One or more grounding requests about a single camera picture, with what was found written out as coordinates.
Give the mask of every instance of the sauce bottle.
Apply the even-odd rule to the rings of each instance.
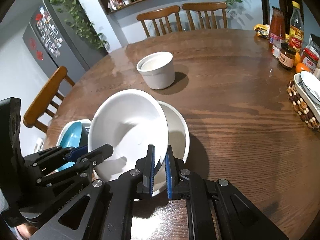
[[[276,7],[272,7],[272,19],[269,31],[269,47],[272,48],[273,41],[285,42],[285,24],[283,12]]]
[[[300,14],[300,5],[295,1],[292,1],[292,5],[293,13],[290,19],[289,45],[300,53],[303,42],[304,27]]]

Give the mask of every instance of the silver screw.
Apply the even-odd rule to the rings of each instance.
[[[228,181],[226,179],[219,179],[219,185],[225,187],[228,185]]]
[[[139,171],[138,169],[133,169],[133,170],[130,171],[130,174],[131,174],[132,176],[137,176],[137,175],[140,174],[140,171]]]
[[[100,187],[102,185],[102,181],[99,179],[96,179],[94,182],[92,182],[92,186],[94,187]]]
[[[183,176],[188,176],[188,175],[191,174],[191,172],[190,172],[189,170],[187,170],[187,169],[181,170],[180,173],[181,173],[181,175],[183,175]]]

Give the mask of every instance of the yellow cap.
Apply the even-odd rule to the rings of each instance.
[[[292,5],[300,10],[300,4],[295,1],[292,1]]]

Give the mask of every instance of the glass bottle with red sauce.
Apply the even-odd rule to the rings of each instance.
[[[272,19],[269,31],[269,47],[272,48],[274,40],[279,42],[285,42],[285,25],[283,12],[276,7],[272,7]]]

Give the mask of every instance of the red sticker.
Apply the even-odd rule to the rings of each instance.
[[[33,39],[33,38],[29,39],[29,46],[30,46],[30,49],[32,49],[32,50],[36,49],[37,44],[36,44],[35,39]]]
[[[43,53],[39,50],[37,50],[37,59],[43,60]]]
[[[36,15],[36,21],[39,21],[39,20],[41,20],[42,19],[42,14],[41,13],[38,13],[37,15]]]

